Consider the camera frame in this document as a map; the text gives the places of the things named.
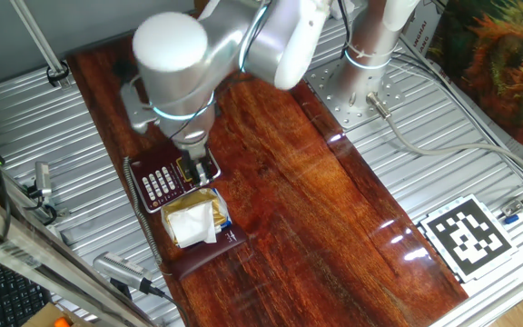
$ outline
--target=reddish-brown wooden surface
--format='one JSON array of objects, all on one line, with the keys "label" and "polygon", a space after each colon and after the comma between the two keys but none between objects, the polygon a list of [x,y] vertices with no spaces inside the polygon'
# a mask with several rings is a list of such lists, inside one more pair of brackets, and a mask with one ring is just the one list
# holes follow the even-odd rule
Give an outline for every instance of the reddish-brown wooden surface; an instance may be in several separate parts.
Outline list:
[{"label": "reddish-brown wooden surface", "polygon": [[[133,60],[130,38],[68,63],[122,179],[123,158],[163,136],[129,127],[112,74],[119,60]],[[166,277],[192,325],[426,326],[465,300],[306,85],[241,83],[219,105],[210,147],[222,177],[212,186],[251,244],[182,282]],[[159,215],[150,219],[163,258],[181,255]]]}]

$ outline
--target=cardboard box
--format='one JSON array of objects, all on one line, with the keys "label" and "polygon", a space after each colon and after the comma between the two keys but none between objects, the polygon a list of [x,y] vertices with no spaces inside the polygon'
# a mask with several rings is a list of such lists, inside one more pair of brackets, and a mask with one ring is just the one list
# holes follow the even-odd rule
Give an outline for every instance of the cardboard box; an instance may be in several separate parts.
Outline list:
[{"label": "cardboard box", "polygon": [[72,322],[72,327],[94,327],[92,323],[78,317],[63,306],[60,305],[60,307],[62,310],[51,303],[46,304],[44,308],[24,323],[23,327],[54,327],[54,322],[62,317]]},{"label": "cardboard box", "polygon": [[442,13],[442,5],[436,5],[432,0],[421,0],[415,7],[415,14],[411,21],[403,30],[403,34],[407,36],[410,45],[423,56],[429,50]]}]

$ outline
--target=white tissue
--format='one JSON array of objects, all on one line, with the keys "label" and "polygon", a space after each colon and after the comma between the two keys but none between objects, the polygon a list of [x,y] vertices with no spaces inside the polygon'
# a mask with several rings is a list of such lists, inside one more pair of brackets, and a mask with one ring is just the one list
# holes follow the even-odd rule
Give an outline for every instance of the white tissue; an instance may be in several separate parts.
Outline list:
[{"label": "white tissue", "polygon": [[169,223],[180,248],[200,241],[217,242],[212,202],[200,203],[191,208],[170,213]]}]

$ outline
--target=colorful fabric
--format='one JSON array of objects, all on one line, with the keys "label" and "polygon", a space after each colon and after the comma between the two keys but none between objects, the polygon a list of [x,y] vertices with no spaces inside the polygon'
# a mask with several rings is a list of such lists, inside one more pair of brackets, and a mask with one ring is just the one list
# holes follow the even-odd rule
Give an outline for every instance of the colorful fabric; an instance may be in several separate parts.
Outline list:
[{"label": "colorful fabric", "polygon": [[523,144],[523,0],[449,0],[428,57]]}]

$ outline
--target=keyboard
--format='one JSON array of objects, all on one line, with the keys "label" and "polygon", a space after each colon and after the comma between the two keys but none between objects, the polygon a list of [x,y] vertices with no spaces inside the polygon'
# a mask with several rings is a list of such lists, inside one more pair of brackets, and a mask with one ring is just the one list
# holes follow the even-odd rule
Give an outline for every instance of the keyboard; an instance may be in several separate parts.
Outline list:
[{"label": "keyboard", "polygon": [[20,327],[50,302],[50,292],[0,264],[0,327]]}]

